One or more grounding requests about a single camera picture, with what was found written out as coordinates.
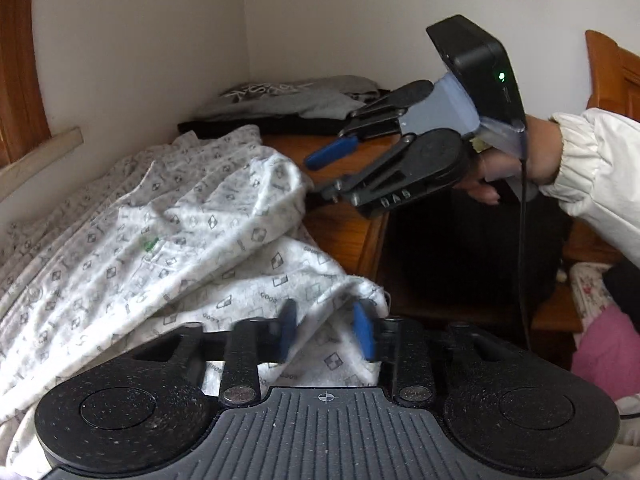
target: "wooden table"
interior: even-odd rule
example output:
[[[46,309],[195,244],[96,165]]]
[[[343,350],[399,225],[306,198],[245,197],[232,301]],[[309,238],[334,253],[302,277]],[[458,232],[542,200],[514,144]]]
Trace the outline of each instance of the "wooden table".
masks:
[[[331,142],[320,136],[263,136],[262,142],[293,160],[315,184],[346,173],[355,173],[396,142],[395,137],[363,143],[356,153],[324,170],[306,171],[302,161],[311,152]],[[334,257],[348,274],[376,279],[385,238],[387,215],[367,220],[348,203],[327,205],[306,215],[304,224],[318,246]]]

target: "white wall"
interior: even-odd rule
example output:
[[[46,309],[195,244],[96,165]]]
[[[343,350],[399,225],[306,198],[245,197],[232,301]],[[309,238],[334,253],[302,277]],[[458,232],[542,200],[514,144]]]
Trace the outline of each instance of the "white wall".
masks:
[[[584,31],[640,52],[640,0],[245,0],[253,79],[355,73],[392,88],[444,72],[424,29],[462,13],[507,47],[527,111],[580,112]]]
[[[0,203],[0,228],[50,209],[121,156],[175,137],[215,91],[248,77],[242,0],[33,0],[53,133],[84,145]]]

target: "elastic cuff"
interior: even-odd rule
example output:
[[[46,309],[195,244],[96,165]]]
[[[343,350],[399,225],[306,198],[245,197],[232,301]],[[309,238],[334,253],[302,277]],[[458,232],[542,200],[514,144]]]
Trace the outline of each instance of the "elastic cuff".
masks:
[[[593,125],[571,114],[553,118],[562,131],[562,161],[556,181],[540,191],[563,202],[581,202],[589,197],[600,164]]]

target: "wooden headboard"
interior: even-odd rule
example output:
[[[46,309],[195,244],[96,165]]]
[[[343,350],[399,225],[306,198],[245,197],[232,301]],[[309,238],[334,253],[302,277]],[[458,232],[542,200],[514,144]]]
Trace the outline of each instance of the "wooden headboard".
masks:
[[[586,38],[593,88],[588,107],[640,121],[640,57],[595,30],[587,30]],[[563,254],[568,262],[614,264],[622,259],[619,251],[581,221],[575,221]]]

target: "white sleeve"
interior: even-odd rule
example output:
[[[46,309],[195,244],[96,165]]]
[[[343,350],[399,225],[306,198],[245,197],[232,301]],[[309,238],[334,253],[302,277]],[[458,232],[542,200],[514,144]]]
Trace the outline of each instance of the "white sleeve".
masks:
[[[564,149],[541,191],[640,267],[640,123],[597,108],[556,114]]]

